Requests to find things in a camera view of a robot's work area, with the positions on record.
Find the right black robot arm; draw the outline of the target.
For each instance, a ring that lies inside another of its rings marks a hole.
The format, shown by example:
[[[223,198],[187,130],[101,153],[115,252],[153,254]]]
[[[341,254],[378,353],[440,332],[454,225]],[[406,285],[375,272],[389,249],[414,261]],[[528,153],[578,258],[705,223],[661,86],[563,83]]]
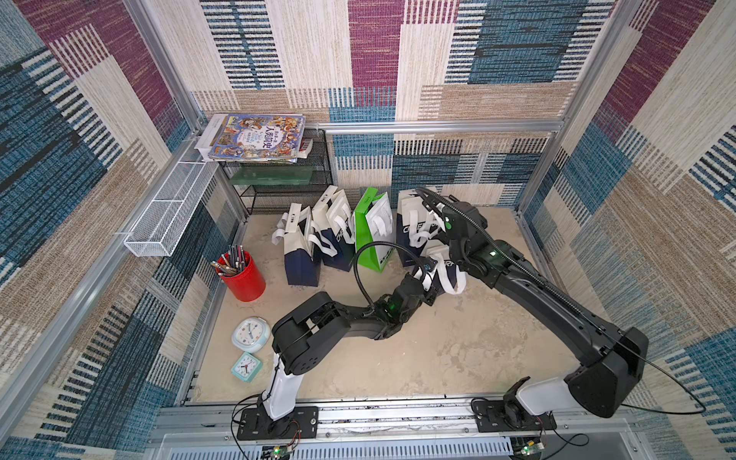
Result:
[[[624,406],[649,365],[649,339],[594,314],[547,280],[505,241],[490,236],[471,204],[419,187],[425,208],[441,220],[450,258],[471,277],[511,298],[563,342],[579,366],[563,377],[564,407],[609,418]]]

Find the navy white takeout bag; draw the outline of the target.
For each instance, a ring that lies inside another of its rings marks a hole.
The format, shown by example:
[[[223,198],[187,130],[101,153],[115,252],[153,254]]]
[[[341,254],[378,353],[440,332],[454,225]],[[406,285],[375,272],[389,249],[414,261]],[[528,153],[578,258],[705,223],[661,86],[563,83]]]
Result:
[[[290,286],[317,287],[322,258],[337,255],[335,246],[323,239],[318,226],[312,221],[312,209],[291,203],[271,236],[274,245],[284,244],[284,266]]]
[[[425,291],[435,289],[438,293],[460,295],[467,286],[467,273],[450,260],[450,248],[440,241],[431,240],[425,244],[422,256],[430,258],[434,265],[422,279]]]
[[[438,218],[427,210],[416,191],[400,191],[395,230],[397,245],[405,247],[415,256],[420,256],[427,242],[440,230]]]
[[[347,195],[329,186],[312,209],[309,240],[321,252],[325,266],[349,271],[356,253],[355,219]]]

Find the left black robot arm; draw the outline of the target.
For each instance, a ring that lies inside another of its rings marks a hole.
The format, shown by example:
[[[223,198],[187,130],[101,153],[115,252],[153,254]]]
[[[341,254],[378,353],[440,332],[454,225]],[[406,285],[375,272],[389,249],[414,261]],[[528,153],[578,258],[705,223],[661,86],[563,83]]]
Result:
[[[406,274],[393,293],[374,300],[360,280],[358,261],[364,251],[381,246],[409,256],[419,273]],[[270,385],[259,398],[259,409],[274,422],[291,415],[304,375],[320,364],[341,339],[384,340],[398,333],[423,304],[434,302],[437,290],[432,274],[438,265],[438,261],[417,256],[390,241],[374,241],[358,249],[351,268],[367,305],[344,305],[320,291],[276,322],[271,330],[274,371]]]

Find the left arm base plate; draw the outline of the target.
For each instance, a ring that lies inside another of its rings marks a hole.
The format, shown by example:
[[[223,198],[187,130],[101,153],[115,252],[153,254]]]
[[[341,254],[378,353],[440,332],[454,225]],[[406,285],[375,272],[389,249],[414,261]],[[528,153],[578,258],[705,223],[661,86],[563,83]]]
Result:
[[[317,435],[319,408],[317,406],[297,406],[285,417],[273,420],[261,404],[256,408],[246,408],[236,419],[236,439],[238,441],[266,441],[314,439]]]

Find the green white takeout bag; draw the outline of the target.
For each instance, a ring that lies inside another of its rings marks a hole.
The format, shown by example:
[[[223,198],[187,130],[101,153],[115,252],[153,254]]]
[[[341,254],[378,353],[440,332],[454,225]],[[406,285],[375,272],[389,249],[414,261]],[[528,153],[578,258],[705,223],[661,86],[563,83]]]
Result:
[[[354,210],[354,221],[356,250],[368,243],[394,243],[394,218],[388,193],[368,188]],[[358,263],[365,268],[383,272],[391,251],[391,247],[384,245],[369,247],[361,253]]]

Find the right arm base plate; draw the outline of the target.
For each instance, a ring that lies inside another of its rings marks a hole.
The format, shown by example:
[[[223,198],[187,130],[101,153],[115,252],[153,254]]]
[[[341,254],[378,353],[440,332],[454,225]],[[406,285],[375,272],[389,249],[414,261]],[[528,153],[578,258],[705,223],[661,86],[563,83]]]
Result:
[[[529,377],[525,377],[517,381],[506,391],[501,400],[490,400],[482,397],[471,399],[471,412],[473,412],[479,432],[529,430],[543,433],[547,430],[557,429],[557,423],[550,413],[540,416],[532,415],[518,401],[519,389],[529,380]]]

